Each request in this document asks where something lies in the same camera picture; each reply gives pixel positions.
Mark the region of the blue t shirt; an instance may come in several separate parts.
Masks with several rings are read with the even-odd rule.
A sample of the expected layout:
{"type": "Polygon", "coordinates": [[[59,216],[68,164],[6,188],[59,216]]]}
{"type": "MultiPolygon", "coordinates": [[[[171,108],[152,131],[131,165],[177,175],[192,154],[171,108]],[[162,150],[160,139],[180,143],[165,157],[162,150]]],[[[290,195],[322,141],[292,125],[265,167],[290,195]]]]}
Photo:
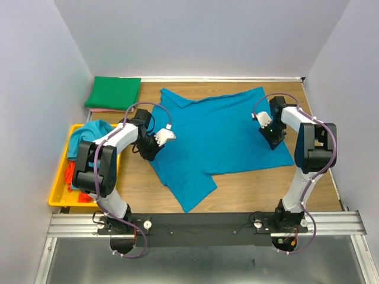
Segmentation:
{"type": "Polygon", "coordinates": [[[190,100],[163,88],[154,107],[154,132],[172,118],[176,135],[151,162],[183,211],[194,209],[217,187],[213,175],[292,166],[293,158],[281,143],[275,150],[259,133],[252,109],[269,111],[262,87],[233,95],[190,100]]]}

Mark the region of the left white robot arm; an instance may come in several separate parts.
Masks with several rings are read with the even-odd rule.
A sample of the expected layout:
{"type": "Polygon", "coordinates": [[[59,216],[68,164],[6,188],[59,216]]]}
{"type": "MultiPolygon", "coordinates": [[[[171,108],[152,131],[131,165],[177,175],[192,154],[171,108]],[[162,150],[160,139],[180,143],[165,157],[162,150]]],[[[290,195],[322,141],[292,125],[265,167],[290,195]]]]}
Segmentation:
{"type": "Polygon", "coordinates": [[[135,147],[143,159],[151,162],[168,141],[176,139],[170,122],[157,132],[150,131],[152,119],[149,111],[138,109],[132,119],[125,117],[102,137],[78,145],[72,183],[94,199],[104,214],[100,224],[105,230],[144,235],[151,228],[149,220],[134,222],[130,205],[117,192],[116,183],[117,158],[128,146],[135,147]]]}

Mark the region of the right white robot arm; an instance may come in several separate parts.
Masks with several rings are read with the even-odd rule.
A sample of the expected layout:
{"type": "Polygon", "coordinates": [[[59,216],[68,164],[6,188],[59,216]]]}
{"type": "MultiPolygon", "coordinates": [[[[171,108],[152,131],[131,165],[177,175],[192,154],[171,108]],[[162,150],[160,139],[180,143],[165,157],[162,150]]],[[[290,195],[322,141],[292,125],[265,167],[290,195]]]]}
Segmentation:
{"type": "Polygon", "coordinates": [[[294,150],[296,173],[286,195],[273,213],[266,214],[263,224],[276,232],[289,232],[303,226],[307,200],[320,178],[337,160],[336,125],[325,123],[303,111],[298,99],[286,102],[286,93],[273,93],[270,113],[257,112],[252,118],[259,123],[259,132],[275,150],[286,136],[286,128],[297,133],[294,150]]]}

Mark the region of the teal t shirt in bin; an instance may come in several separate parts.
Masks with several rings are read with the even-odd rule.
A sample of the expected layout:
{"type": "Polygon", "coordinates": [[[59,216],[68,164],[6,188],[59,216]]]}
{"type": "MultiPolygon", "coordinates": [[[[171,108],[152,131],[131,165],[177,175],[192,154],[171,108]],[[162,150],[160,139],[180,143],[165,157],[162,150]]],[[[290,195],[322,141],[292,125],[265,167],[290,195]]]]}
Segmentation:
{"type": "Polygon", "coordinates": [[[76,129],[69,138],[67,159],[75,161],[79,145],[83,141],[93,142],[112,132],[114,127],[104,120],[90,121],[76,129]]]}

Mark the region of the folded green t shirt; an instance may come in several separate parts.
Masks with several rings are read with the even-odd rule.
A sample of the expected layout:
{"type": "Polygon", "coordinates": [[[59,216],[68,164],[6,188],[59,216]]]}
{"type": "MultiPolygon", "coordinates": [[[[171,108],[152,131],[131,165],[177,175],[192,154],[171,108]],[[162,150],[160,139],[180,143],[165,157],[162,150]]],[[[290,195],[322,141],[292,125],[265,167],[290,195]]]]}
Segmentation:
{"type": "Polygon", "coordinates": [[[137,102],[141,78],[94,77],[86,108],[125,111],[137,102]]]}

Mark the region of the folded pink t shirt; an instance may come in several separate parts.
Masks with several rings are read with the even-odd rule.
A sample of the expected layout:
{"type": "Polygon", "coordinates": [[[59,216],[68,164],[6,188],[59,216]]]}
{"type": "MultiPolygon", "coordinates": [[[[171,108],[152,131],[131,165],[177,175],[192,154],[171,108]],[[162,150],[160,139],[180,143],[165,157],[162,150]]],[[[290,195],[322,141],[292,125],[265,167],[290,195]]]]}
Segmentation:
{"type": "Polygon", "coordinates": [[[108,109],[108,108],[90,108],[91,112],[126,112],[126,110],[120,109],[108,109]]]}

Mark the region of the orange t shirt in bin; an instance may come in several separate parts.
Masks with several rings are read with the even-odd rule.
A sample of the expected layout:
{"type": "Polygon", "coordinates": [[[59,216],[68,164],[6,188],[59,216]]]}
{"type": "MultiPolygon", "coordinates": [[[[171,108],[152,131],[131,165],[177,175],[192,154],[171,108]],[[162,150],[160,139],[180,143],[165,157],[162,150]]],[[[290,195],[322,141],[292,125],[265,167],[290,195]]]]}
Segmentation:
{"type": "Polygon", "coordinates": [[[64,172],[65,183],[67,184],[68,192],[71,193],[73,191],[77,191],[79,203],[90,203],[90,202],[92,202],[92,198],[88,194],[82,193],[78,188],[76,188],[72,185],[74,169],[75,169],[75,162],[71,161],[71,160],[68,161],[68,166],[64,172]]]}

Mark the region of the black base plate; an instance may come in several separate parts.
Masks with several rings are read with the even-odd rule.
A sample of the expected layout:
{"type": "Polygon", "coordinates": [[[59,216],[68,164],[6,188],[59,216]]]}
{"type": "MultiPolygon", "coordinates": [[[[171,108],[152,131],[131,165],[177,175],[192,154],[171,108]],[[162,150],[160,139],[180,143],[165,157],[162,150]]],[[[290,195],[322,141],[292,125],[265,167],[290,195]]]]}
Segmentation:
{"type": "Polygon", "coordinates": [[[294,251],[297,236],[308,232],[308,222],[289,232],[276,232],[263,224],[266,214],[273,212],[133,214],[134,222],[151,221],[144,235],[123,231],[119,225],[103,229],[100,220],[94,223],[98,235],[110,236],[110,247],[119,253],[133,248],[212,247],[212,246],[274,246],[294,251]]]}

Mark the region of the aluminium frame rail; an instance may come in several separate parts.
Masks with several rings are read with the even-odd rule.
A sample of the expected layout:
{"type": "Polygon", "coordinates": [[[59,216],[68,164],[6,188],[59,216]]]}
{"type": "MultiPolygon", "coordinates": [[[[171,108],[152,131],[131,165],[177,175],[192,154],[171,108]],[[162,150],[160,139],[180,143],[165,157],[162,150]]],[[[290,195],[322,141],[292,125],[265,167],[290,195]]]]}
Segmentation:
{"type": "Polygon", "coordinates": [[[286,253],[291,240],[348,235],[366,283],[378,283],[357,211],[286,214],[273,212],[133,214],[130,225],[103,213],[54,214],[51,217],[36,283],[46,283],[60,238],[104,238],[120,250],[133,247],[280,246],[286,253]]]}

